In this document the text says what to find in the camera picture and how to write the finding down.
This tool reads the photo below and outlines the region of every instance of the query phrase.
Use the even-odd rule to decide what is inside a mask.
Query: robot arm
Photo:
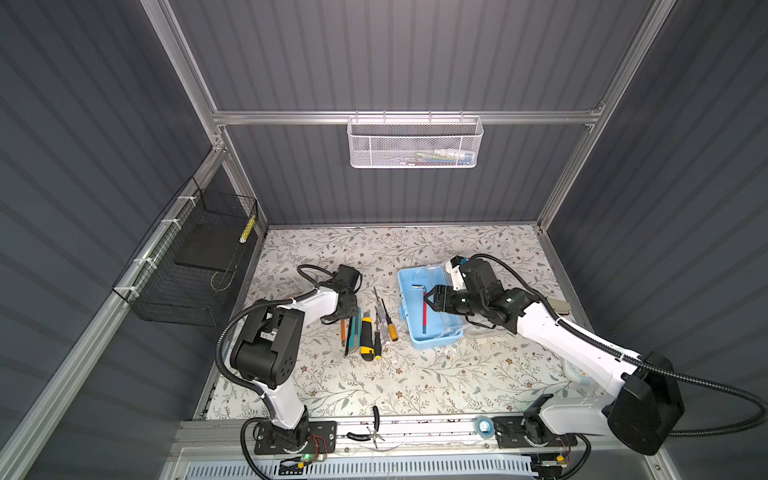
[[[596,344],[610,347],[621,358],[643,360],[665,369],[671,369],[669,360],[656,353],[642,359],[637,352],[616,346],[568,319],[553,316],[544,304],[545,299],[533,289],[505,290],[491,265],[482,258],[456,257],[446,264],[446,269],[453,285],[438,285],[427,293],[426,302],[433,310],[482,315],[571,362],[606,392],[602,396],[570,399],[539,397],[523,419],[522,426],[531,443],[545,444],[554,435],[566,433],[613,435],[637,452],[656,453],[683,415],[677,381],[638,369]],[[564,323],[584,338],[569,332]]]
[[[254,310],[233,344],[229,364],[264,392],[273,410],[274,434],[284,448],[303,445],[308,434],[307,410],[291,378],[302,328],[321,318],[334,321],[354,316],[359,279],[357,270],[340,265],[333,278],[317,284],[312,295]]]

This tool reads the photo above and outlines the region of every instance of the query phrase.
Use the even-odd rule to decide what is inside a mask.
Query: roll of tape
[[[496,433],[493,428],[493,420],[484,415],[475,417],[475,433],[484,440],[492,439]]]

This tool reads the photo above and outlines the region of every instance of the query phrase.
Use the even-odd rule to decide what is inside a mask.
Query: mounting plate
[[[310,422],[310,434],[308,435],[307,443],[298,452],[285,452],[280,448],[276,442],[272,430],[272,424],[264,422],[258,429],[256,447],[253,449],[254,455],[284,455],[286,453],[295,453],[296,455],[302,453],[314,453],[315,442],[312,440],[312,435],[316,437],[322,437],[326,440],[328,449],[325,453],[333,453],[336,450],[336,422]],[[325,445],[320,443],[319,452],[324,453]]]
[[[501,416],[493,418],[493,428],[496,431],[496,442],[500,449],[522,449],[535,446],[554,447],[565,446],[574,447],[577,444],[576,435],[566,433],[560,435],[560,440],[555,437],[544,445],[533,445],[525,438],[525,427],[522,425],[522,415]]]

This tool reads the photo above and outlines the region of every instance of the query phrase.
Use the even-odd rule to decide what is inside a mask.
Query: aluminum rail
[[[599,111],[215,111],[216,125],[346,125],[418,122],[460,123],[480,117],[484,125],[594,125]]]

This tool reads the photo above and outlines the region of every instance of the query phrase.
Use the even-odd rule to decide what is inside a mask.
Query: wire mesh basket
[[[257,211],[254,198],[198,189],[187,198],[176,218],[162,220],[164,232],[157,245],[126,265],[124,273],[132,263],[141,264],[134,280],[128,285],[116,283],[113,290],[143,320],[199,326],[220,324],[235,307],[256,248],[258,236],[250,234],[250,230],[256,223]],[[224,231],[227,238],[233,239],[227,242],[232,254],[225,268],[212,270],[179,261],[188,241],[200,228]]]
[[[379,123],[350,117],[346,132],[354,168],[472,168],[483,129],[477,117],[433,121],[385,116]]]

